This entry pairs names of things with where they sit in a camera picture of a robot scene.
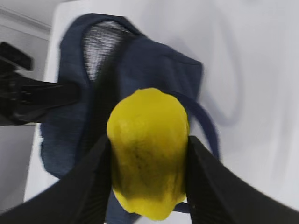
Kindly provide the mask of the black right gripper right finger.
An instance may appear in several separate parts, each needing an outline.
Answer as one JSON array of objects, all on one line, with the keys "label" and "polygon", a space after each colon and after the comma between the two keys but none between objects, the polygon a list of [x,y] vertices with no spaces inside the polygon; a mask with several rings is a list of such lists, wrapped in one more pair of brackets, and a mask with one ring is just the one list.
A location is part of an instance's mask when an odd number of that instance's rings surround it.
[{"label": "black right gripper right finger", "polygon": [[195,137],[188,140],[186,196],[194,224],[297,224],[298,211],[234,175]]}]

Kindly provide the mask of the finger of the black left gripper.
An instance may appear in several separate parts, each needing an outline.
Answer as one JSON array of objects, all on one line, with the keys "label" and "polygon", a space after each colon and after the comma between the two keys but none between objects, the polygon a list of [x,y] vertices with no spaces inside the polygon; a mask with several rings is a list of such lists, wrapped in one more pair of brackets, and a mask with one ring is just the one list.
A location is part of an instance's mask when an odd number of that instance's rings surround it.
[{"label": "finger of the black left gripper", "polygon": [[51,110],[80,100],[81,89],[74,82],[50,83],[23,78],[13,91],[13,121],[42,123]]}]

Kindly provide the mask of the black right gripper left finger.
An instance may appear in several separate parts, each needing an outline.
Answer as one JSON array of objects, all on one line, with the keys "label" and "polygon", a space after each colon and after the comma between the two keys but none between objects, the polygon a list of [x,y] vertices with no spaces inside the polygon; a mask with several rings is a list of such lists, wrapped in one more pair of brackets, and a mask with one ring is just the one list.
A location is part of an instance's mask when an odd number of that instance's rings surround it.
[{"label": "black right gripper left finger", "polygon": [[102,224],[111,191],[111,145],[103,135],[67,175],[0,216],[2,224]]}]

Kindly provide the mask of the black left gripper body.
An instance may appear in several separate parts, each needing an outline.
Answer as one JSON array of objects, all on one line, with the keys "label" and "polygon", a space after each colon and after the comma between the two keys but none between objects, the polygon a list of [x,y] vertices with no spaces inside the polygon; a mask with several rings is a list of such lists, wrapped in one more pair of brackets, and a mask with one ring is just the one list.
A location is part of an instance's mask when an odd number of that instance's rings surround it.
[{"label": "black left gripper body", "polygon": [[14,106],[19,97],[17,81],[21,68],[26,71],[33,69],[33,59],[7,42],[0,43],[0,125],[18,125],[13,118]]}]

